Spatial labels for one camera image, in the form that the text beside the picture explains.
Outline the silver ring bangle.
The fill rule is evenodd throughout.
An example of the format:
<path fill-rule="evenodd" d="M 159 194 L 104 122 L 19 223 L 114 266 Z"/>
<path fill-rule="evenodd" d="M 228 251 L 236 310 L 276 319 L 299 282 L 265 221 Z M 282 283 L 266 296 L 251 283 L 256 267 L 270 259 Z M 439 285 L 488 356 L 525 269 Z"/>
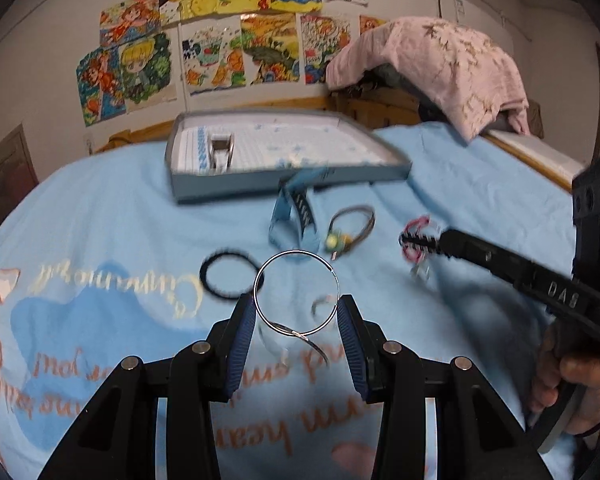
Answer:
<path fill-rule="evenodd" d="M 330 261 L 316 252 L 288 249 L 268 258 L 253 291 L 259 341 L 283 367 L 291 367 L 297 350 L 330 359 L 320 333 L 335 327 L 341 284 Z"/>

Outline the blue kids watch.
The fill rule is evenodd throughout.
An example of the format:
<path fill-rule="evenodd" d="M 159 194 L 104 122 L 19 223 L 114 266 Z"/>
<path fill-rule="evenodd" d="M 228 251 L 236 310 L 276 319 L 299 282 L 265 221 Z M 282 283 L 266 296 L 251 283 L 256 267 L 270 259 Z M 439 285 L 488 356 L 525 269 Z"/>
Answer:
<path fill-rule="evenodd" d="M 326 177 L 327 168 L 302 169 L 279 182 L 268 226 L 268 240 L 279 250 L 318 252 L 321 237 L 308 199 L 308 191 Z"/>

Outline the grey claw hair clip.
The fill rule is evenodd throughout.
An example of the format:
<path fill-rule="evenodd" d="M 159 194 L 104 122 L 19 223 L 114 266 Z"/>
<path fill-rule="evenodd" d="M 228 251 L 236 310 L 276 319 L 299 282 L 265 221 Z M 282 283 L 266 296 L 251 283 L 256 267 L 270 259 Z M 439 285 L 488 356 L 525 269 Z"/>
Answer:
<path fill-rule="evenodd" d="M 230 170 L 234 158 L 234 134 L 208 134 L 207 148 L 211 171 L 227 172 Z"/>

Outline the light blue bed sheet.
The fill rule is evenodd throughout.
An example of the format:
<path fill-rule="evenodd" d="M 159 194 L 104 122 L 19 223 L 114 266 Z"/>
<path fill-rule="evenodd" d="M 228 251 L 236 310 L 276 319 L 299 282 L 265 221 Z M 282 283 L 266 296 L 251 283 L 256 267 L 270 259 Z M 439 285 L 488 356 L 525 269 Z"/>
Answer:
<path fill-rule="evenodd" d="M 212 408 L 227 479 L 363 479 L 381 409 L 353 388 L 338 330 L 317 298 L 341 290 L 364 318 L 423 358 L 467 356 L 516 417 L 524 414 L 544 309 L 470 263 L 434 257 L 415 273 L 398 237 L 426 218 L 568 273 L 574 253 L 570 196 L 485 140 L 459 144 L 445 126 L 389 128 L 411 157 L 400 182 L 310 194 L 321 228 L 353 233 L 371 206 L 367 240 L 330 268 L 279 257 L 268 240 L 274 198 L 180 206 L 161 143 L 79 160 L 42 182 L 0 227 L 0 455 L 33 479 L 62 435 L 125 356 L 173 356 L 202 339 L 233 306 L 212 289 L 240 292 L 248 263 L 201 263 L 238 249 L 266 262 L 265 315 L 312 344 L 260 330 L 234 398 Z"/>

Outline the pink floral blanket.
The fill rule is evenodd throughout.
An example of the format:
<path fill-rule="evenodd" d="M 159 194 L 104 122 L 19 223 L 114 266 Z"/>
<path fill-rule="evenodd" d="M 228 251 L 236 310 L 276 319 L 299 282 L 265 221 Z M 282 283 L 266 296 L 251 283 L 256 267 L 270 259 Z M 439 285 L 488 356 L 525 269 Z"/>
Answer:
<path fill-rule="evenodd" d="M 442 18 L 397 18 L 344 47 L 327 65 L 327 87 L 353 86 L 385 65 L 433 102 L 466 142 L 501 112 L 516 133 L 531 134 L 518 66 L 483 32 Z"/>

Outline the grey shallow tray box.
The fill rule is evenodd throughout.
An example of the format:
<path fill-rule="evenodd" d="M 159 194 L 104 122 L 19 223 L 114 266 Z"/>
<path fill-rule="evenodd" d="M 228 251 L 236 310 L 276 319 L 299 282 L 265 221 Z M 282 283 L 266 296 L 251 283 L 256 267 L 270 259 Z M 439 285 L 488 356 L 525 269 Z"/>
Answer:
<path fill-rule="evenodd" d="M 227 172 L 209 169 L 208 134 L 234 134 Z M 190 112 L 175 119 L 164 153 L 179 203 L 277 193 L 302 169 L 326 167 L 325 186 L 400 181 L 412 168 L 407 154 L 376 133 L 333 112 L 243 108 Z"/>

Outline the colourful doodle drawing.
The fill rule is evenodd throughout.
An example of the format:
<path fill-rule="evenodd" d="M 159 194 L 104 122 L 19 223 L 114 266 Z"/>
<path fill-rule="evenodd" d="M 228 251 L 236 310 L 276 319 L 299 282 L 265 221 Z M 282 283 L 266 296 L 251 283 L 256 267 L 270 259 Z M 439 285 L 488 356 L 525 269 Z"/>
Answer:
<path fill-rule="evenodd" d="M 340 16 L 303 14 L 300 32 L 306 84 L 324 84 L 330 60 L 350 44 L 350 21 Z"/>

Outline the yellow landscape drawing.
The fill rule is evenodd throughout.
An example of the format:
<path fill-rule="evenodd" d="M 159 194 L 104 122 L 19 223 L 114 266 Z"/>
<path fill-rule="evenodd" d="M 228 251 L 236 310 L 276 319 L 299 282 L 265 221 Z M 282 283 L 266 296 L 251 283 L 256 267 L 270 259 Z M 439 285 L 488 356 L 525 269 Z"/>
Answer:
<path fill-rule="evenodd" d="M 240 31 L 250 84 L 299 81 L 300 46 L 293 13 L 242 14 Z"/>

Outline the brown door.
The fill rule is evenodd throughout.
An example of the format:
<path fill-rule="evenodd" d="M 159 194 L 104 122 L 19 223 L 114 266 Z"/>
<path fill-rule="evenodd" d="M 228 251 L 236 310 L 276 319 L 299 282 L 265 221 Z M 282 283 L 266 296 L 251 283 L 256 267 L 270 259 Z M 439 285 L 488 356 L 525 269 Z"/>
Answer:
<path fill-rule="evenodd" d="M 0 142 L 0 225 L 38 185 L 23 126 Z"/>

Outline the blond boy green drawing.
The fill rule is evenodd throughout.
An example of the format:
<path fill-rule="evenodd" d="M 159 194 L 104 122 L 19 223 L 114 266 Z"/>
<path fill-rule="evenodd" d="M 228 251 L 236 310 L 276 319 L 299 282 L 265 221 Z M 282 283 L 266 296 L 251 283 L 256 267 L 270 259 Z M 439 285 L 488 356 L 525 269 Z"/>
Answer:
<path fill-rule="evenodd" d="M 165 32 L 119 48 L 123 99 L 128 113 L 174 101 L 170 38 Z"/>

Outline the orange fish white drawing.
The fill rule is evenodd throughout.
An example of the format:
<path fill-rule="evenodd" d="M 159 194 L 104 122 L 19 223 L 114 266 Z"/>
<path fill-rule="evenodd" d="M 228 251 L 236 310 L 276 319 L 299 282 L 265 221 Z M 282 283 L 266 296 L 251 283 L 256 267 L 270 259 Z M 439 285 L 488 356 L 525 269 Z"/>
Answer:
<path fill-rule="evenodd" d="M 186 91 L 190 96 L 245 87 L 239 18 L 195 30 L 182 41 Z"/>

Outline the orange girl blue drawing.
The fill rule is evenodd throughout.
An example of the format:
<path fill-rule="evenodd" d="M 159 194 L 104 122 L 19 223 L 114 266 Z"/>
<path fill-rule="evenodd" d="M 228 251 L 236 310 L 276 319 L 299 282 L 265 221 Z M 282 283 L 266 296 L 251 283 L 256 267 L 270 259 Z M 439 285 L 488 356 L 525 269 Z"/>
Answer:
<path fill-rule="evenodd" d="M 76 68 L 76 82 L 87 127 L 126 112 L 117 48 L 85 55 Z"/>

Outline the anime girl drawing upper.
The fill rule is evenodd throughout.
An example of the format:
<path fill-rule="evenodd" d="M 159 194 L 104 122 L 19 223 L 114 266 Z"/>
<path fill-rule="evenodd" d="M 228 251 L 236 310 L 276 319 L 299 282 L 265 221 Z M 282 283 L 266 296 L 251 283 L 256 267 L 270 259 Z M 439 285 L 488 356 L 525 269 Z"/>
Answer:
<path fill-rule="evenodd" d="M 158 32 L 159 0 L 125 0 L 100 12 L 99 45 L 103 49 Z"/>

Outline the wooden bed frame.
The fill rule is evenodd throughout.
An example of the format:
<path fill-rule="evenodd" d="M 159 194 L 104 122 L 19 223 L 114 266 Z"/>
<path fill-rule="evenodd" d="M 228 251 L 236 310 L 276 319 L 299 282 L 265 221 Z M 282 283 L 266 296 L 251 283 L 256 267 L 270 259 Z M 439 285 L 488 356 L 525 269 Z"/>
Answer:
<path fill-rule="evenodd" d="M 389 88 L 266 101 L 259 105 L 285 110 L 339 112 L 370 129 L 414 126 L 420 122 L 416 98 L 403 90 Z M 143 129 L 120 131 L 110 136 L 107 143 L 95 152 L 99 154 L 125 145 L 162 141 L 169 136 L 172 126 L 173 122 L 168 120 Z M 571 190 L 573 178 L 584 168 L 583 164 L 551 148 L 536 136 L 489 130 L 483 137 L 566 191 Z"/>

